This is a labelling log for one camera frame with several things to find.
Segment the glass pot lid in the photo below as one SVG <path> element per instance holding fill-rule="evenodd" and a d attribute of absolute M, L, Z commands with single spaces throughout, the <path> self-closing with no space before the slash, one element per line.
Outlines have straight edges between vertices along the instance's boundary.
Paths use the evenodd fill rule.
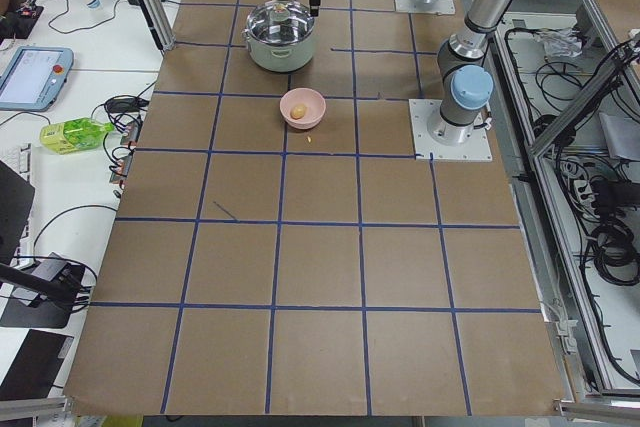
<path fill-rule="evenodd" d="M 294 0 L 270 0 L 248 15 L 244 34 L 265 45 L 284 47 L 309 38 L 315 19 L 305 5 Z"/>

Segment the brown egg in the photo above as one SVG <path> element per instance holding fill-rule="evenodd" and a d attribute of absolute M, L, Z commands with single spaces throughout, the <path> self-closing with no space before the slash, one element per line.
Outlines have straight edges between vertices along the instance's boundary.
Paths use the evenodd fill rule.
<path fill-rule="evenodd" d="M 292 119 L 301 119 L 305 116 L 307 112 L 307 106 L 303 103 L 295 105 L 291 111 L 290 116 Z"/>

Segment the pale green cooking pot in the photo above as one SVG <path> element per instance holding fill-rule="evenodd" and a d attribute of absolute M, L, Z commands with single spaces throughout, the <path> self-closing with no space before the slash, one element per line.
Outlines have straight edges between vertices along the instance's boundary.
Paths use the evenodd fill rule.
<path fill-rule="evenodd" d="M 261 68 L 288 73 L 308 64 L 316 50 L 315 18 L 294 0 L 270 0 L 248 15 L 243 37 Z"/>

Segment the pink plastic bowl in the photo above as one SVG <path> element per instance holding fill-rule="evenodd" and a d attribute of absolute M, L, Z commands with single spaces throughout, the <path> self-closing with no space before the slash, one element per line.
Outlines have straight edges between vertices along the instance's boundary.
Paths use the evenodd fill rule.
<path fill-rule="evenodd" d="M 303 103 L 307 112 L 301 119 L 292 119 L 291 109 Z M 310 88 L 295 88 L 284 94 L 279 101 L 279 109 L 284 121 L 298 130 L 309 130 L 320 123 L 326 112 L 326 101 L 317 91 Z"/>

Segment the black power adapter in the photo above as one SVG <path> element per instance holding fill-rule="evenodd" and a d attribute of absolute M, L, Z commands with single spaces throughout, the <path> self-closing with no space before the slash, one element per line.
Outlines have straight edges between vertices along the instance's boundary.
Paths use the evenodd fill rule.
<path fill-rule="evenodd" d="M 149 105 L 149 101 L 135 96 L 118 96 L 108 99 L 104 103 L 107 113 L 131 113 L 139 112 Z"/>

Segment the crumpled white paper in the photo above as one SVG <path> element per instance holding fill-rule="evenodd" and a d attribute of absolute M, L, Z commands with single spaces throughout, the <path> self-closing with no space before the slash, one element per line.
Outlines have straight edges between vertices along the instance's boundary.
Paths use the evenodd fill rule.
<path fill-rule="evenodd" d="M 582 41 L 572 29 L 541 30 L 534 35 L 547 57 L 575 58 L 582 54 Z"/>

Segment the blue teach pendant near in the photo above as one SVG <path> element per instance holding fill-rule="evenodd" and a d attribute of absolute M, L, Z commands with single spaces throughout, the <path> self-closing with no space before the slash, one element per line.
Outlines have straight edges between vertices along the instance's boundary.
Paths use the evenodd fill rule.
<path fill-rule="evenodd" d="M 39 113 L 56 101 L 74 64 L 64 47 L 19 47 L 1 76 L 1 110 Z"/>

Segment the green drink bottle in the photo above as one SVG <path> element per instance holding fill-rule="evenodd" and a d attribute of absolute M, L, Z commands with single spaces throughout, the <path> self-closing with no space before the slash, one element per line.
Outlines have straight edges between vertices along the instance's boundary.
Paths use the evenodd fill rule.
<path fill-rule="evenodd" d="M 93 150 L 115 127 L 89 117 L 77 118 L 43 127 L 39 140 L 43 147 L 57 154 Z"/>

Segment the black laptop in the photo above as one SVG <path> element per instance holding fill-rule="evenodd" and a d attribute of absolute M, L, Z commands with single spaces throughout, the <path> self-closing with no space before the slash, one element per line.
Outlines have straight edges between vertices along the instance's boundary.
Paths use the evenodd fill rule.
<path fill-rule="evenodd" d="M 35 196 L 35 188 L 1 163 L 1 262 L 10 265 L 20 246 Z"/>

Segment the black monitor stand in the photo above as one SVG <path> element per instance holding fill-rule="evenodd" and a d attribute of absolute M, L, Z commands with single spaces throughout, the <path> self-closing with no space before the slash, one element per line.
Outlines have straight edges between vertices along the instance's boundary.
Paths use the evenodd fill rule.
<path fill-rule="evenodd" d="M 24 270 L 1 264 L 1 283 L 13 287 L 1 313 L 8 328 L 65 328 L 70 317 L 88 306 L 89 286 L 84 275 L 95 272 L 81 262 L 55 253 L 39 257 Z"/>

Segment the aluminium frame rail right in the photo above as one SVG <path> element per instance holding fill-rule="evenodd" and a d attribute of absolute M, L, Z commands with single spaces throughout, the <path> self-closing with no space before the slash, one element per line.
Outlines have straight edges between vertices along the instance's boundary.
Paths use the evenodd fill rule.
<path fill-rule="evenodd" d="M 586 85 L 551 125 L 536 138 L 529 149 L 530 156 L 539 158 L 557 141 L 564 139 L 566 131 L 573 129 L 583 117 L 596 109 L 596 104 L 607 95 L 612 82 L 617 80 L 638 57 L 639 34 L 618 44 L 606 54 Z"/>

